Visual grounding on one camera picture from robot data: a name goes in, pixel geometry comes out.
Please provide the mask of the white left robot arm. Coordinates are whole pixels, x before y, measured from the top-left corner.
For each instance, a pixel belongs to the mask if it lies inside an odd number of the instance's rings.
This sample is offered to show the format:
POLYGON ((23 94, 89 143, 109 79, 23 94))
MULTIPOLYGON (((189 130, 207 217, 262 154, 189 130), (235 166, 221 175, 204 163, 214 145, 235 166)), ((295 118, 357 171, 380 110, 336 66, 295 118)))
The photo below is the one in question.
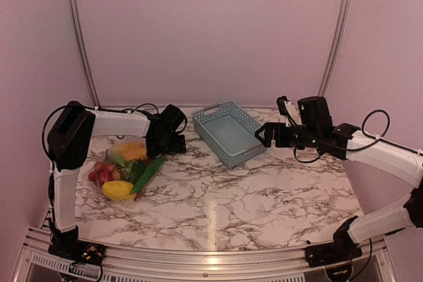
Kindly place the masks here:
POLYGON ((52 210, 48 252, 76 262, 101 262, 102 244, 79 240, 75 220, 75 191, 80 168, 87 159, 93 137, 132 136, 145 139, 147 156, 185 153, 183 131, 188 120, 183 111, 169 104, 154 114, 141 108, 109 110, 78 101, 54 110, 57 120, 42 129, 42 147, 50 160, 48 199, 52 210))

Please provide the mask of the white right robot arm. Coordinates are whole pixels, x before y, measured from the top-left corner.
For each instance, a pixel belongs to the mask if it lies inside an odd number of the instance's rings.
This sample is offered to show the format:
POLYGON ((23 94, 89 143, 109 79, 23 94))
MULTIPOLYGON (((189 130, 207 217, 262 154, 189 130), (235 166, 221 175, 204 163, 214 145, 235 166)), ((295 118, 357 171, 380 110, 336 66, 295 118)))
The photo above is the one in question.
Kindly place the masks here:
POLYGON ((291 148, 293 152, 314 149, 318 157, 328 155, 343 162, 359 197, 376 190, 379 205, 366 208, 365 215, 344 221, 332 242, 306 249, 307 258, 322 263, 361 255, 360 244, 409 227, 422 227, 422 151, 386 139, 386 131, 371 134, 363 125, 334 125, 323 96, 297 102, 299 119, 286 96, 276 101, 284 122, 264 123, 255 132, 267 148, 291 148))

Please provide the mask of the clear zip top bag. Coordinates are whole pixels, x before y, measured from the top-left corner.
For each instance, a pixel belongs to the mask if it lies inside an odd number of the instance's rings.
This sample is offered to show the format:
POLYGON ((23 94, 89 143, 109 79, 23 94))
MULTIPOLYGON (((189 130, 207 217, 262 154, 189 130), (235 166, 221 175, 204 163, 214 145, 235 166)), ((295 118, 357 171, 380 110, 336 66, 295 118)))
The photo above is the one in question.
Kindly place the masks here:
POLYGON ((89 145, 83 173, 89 187, 118 203, 137 201, 158 175, 166 157, 149 158, 146 142, 137 137, 95 137, 89 145))

